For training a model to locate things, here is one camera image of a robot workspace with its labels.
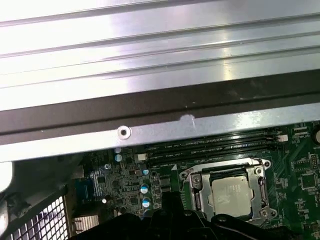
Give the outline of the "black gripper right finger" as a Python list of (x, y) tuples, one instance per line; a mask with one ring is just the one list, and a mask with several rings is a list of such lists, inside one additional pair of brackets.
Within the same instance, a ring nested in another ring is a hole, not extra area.
[(286, 226), (263, 228), (218, 214), (207, 220), (198, 211), (184, 208), (181, 194), (171, 192), (172, 240), (316, 240), (308, 231), (294, 231)]

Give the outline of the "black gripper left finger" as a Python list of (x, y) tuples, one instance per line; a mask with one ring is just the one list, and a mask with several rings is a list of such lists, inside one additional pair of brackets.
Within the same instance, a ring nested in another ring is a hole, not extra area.
[(173, 193), (164, 192), (162, 208), (143, 218), (125, 213), (74, 236), (75, 240), (169, 240), (173, 228)]

